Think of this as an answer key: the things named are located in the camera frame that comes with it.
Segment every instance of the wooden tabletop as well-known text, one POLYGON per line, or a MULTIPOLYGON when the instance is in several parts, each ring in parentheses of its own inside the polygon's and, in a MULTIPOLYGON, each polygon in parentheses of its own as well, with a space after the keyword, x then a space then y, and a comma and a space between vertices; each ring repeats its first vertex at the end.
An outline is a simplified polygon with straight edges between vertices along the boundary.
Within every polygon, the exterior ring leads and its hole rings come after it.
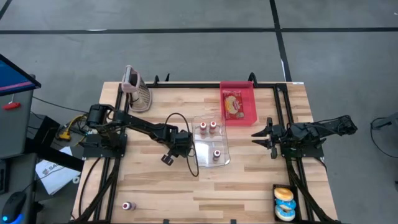
MULTIPOLYGON (((100 103, 114 105, 118 82, 106 82, 100 103)), ((303 84, 287 83, 294 121, 311 122, 312 115, 303 84)), ((188 122, 195 116, 220 113, 220 90, 216 88, 153 88, 152 106, 144 113, 131 113, 141 119, 164 123, 173 112, 183 114, 188 122)), ((193 177, 184 158, 176 158, 169 167, 160 161, 167 148, 148 136, 126 130, 126 155, 121 159, 113 208, 113 223, 206 222, 274 223, 273 184, 289 184, 285 159, 271 159, 270 150, 254 144, 251 134, 264 129, 267 117, 278 123, 272 89, 256 88, 254 96, 257 121, 248 127, 227 127, 231 162, 224 167, 200 169, 193 177), (137 209, 125 211, 123 202, 135 202, 137 209)), ((283 95, 280 94, 284 120, 287 121, 283 95)), ((172 117, 169 124, 186 129, 183 119, 172 117)), ((103 160, 90 175, 83 195, 84 210, 98 192, 103 160)), ((73 215, 78 216, 78 203, 83 181, 95 159, 85 162, 73 215)), ((337 218, 325 168, 315 159, 303 159, 308 188, 319 206, 337 218)), ((108 195, 105 195, 101 218, 105 217, 108 195)), ((303 198, 299 198, 303 219, 307 219, 303 198)))

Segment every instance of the transparent box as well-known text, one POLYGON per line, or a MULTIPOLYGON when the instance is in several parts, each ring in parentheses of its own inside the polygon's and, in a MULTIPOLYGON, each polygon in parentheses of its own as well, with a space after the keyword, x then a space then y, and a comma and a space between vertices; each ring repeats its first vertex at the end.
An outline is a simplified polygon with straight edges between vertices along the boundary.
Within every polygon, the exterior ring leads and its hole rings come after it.
POLYGON ((219 167, 229 164, 231 158, 228 152, 225 119, 221 114, 194 117, 192 119, 192 134, 199 167, 219 167), (210 133, 211 122, 216 123, 214 133, 210 133), (205 133, 200 127, 201 123, 206 124, 205 133), (215 156, 215 151, 219 151, 219 156, 215 156))

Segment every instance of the monitor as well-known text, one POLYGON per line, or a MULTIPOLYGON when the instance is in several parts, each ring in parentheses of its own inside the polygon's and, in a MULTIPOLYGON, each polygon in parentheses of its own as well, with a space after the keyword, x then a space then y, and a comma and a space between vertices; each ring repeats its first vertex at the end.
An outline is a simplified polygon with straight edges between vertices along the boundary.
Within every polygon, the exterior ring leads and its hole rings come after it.
POLYGON ((40 88, 42 85, 0 54, 0 96, 40 88))

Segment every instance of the donut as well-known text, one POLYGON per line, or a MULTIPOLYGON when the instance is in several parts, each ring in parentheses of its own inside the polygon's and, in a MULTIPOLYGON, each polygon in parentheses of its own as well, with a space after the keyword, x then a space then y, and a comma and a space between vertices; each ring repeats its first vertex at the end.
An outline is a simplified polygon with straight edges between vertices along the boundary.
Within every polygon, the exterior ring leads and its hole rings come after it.
POLYGON ((283 187, 276 187, 274 189, 274 195, 277 199, 285 202, 293 200, 293 193, 289 189, 283 187))
POLYGON ((296 217, 296 212, 294 210, 285 211, 278 205, 275 206, 275 214, 279 219, 285 222, 290 222, 296 217))
POLYGON ((276 199, 276 205, 278 205, 283 210, 293 210, 296 208, 296 202, 291 200, 289 202, 284 202, 282 200, 276 199))

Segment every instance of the red tray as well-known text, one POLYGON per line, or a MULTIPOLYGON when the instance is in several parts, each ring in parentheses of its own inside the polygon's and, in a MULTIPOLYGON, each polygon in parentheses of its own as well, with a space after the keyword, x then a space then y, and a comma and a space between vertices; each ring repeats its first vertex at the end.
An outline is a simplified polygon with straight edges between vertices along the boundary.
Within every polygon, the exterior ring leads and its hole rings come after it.
POLYGON ((221 114, 225 119, 223 91, 240 91, 243 104, 243 119, 226 119, 227 126, 250 126, 257 121, 256 101, 254 100, 253 83, 250 81, 223 81, 220 83, 221 114))

